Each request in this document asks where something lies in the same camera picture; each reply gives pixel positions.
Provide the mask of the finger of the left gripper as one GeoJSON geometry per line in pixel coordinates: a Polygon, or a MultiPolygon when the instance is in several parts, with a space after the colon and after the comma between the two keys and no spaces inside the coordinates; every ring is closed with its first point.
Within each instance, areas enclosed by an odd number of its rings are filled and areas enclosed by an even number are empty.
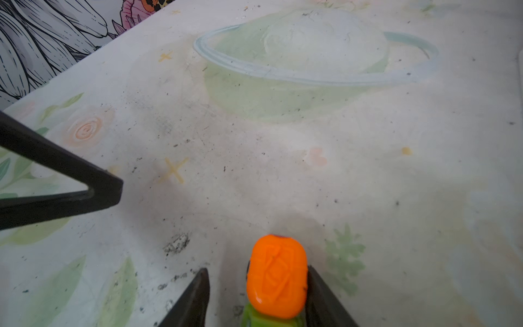
{"type": "Polygon", "coordinates": [[[67,151],[7,114],[1,114],[1,149],[49,171],[44,186],[25,195],[1,196],[1,229],[53,222],[120,203],[124,182],[67,151]]]}

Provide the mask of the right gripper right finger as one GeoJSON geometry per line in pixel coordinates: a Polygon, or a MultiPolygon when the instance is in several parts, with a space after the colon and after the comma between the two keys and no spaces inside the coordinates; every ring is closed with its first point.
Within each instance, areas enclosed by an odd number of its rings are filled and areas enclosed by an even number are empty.
{"type": "Polygon", "coordinates": [[[308,266],[308,290],[305,303],[308,327],[359,327],[320,274],[308,266]]]}

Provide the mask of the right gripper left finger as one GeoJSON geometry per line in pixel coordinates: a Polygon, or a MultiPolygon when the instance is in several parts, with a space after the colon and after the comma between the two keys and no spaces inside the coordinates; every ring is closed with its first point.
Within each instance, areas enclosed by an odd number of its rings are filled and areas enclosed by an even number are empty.
{"type": "Polygon", "coordinates": [[[204,327],[210,301],[207,268],[201,268],[158,327],[204,327]]]}

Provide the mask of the orange green toy truck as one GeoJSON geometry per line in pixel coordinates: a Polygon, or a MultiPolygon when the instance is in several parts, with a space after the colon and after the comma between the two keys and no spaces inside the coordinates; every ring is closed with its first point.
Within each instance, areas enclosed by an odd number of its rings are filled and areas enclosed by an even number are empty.
{"type": "Polygon", "coordinates": [[[269,234],[254,245],[241,326],[304,326],[308,260],[293,238],[269,234]]]}

